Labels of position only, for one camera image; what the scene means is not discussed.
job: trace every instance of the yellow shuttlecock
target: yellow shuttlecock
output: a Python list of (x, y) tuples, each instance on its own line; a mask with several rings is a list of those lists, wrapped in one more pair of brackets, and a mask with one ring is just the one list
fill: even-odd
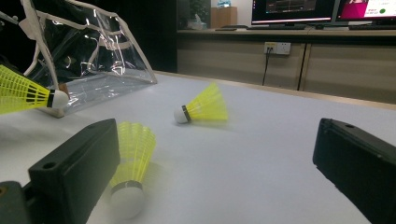
[(0, 64), (0, 114), (43, 106), (62, 108), (68, 101), (63, 91), (48, 90)]
[(117, 221), (137, 215), (144, 204), (142, 182), (156, 146), (155, 135), (140, 123), (118, 124), (120, 165), (110, 180), (111, 212)]
[(227, 107), (216, 83), (211, 83), (195, 99), (174, 112), (178, 123), (187, 123), (196, 119), (226, 120)]

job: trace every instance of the clear plastic bag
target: clear plastic bag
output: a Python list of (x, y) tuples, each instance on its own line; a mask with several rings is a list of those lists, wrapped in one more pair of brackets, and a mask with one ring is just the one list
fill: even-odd
[(21, 0), (24, 32), (36, 41), (24, 72), (70, 101), (55, 117), (157, 83), (143, 51), (116, 13), (74, 0)]

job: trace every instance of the power outlet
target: power outlet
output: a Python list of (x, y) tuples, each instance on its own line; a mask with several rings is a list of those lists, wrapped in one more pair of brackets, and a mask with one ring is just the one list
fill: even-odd
[(276, 47), (277, 47), (276, 42), (265, 42), (264, 54), (267, 54), (268, 52), (271, 54), (276, 54)]
[(276, 44), (276, 54), (290, 54), (291, 43), (277, 43)]

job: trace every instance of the television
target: television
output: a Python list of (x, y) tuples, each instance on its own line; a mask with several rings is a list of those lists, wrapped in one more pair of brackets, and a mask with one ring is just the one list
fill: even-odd
[(335, 0), (253, 0), (251, 25), (326, 23)]
[(341, 0), (336, 20), (396, 25), (396, 0)]

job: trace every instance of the dark background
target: dark background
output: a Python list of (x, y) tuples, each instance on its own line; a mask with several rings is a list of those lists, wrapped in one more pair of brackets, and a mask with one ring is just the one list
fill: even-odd
[[(83, 0), (116, 12), (131, 30), (152, 69), (177, 72), (177, 1)], [(21, 1), (1, 1), (0, 11), (25, 18)], [(24, 72), (33, 60), (35, 41), (8, 21), (0, 31), (0, 54)]]

